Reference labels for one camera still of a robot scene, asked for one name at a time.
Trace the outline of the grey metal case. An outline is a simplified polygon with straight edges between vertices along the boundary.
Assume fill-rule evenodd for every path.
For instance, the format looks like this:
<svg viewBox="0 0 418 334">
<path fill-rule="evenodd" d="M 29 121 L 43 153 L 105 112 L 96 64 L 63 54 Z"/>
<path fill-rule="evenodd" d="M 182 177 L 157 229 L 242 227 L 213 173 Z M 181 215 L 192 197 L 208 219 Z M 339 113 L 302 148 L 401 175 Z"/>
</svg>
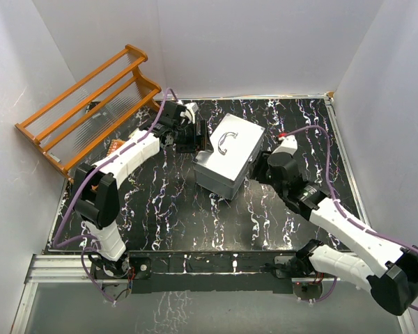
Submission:
<svg viewBox="0 0 418 334">
<path fill-rule="evenodd" d="M 264 134 L 264 127 L 227 113 L 210 136 L 214 151 L 196 156 L 196 183 L 232 200 L 261 150 Z"/>
</svg>

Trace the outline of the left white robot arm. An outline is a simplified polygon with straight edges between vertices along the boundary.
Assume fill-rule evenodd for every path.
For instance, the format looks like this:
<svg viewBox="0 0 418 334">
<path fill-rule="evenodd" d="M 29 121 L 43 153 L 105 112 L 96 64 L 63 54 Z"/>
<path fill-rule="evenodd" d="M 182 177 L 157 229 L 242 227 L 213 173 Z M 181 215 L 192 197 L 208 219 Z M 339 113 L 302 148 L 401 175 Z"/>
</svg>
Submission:
<svg viewBox="0 0 418 334">
<path fill-rule="evenodd" d="M 178 153 L 212 152 L 205 120 L 197 120 L 195 102 L 167 101 L 159 116 L 153 116 L 134 130 L 129 139 L 98 162 L 80 165 L 75 173 L 74 192 L 79 197 L 74 211 L 85 222 L 98 242 L 98 253 L 114 277 L 125 276 L 130 261 L 123 256 L 125 243 L 118 231 L 116 217 L 121 184 L 146 160 L 168 146 Z"/>
</svg>

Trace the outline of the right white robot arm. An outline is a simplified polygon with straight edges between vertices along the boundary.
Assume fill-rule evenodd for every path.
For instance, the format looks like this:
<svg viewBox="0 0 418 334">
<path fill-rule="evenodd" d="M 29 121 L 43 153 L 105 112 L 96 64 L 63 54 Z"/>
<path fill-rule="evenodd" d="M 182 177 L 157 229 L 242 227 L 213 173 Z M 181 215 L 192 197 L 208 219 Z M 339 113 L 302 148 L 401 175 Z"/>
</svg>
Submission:
<svg viewBox="0 0 418 334">
<path fill-rule="evenodd" d="M 401 316 L 418 297 L 418 248 L 382 237 L 348 213 L 330 193 L 305 180 L 287 152 L 260 152 L 251 178 L 270 185 L 288 209 L 338 238 L 341 253 L 312 239 L 281 266 L 292 273 L 333 275 L 366 290 L 388 313 Z"/>
</svg>

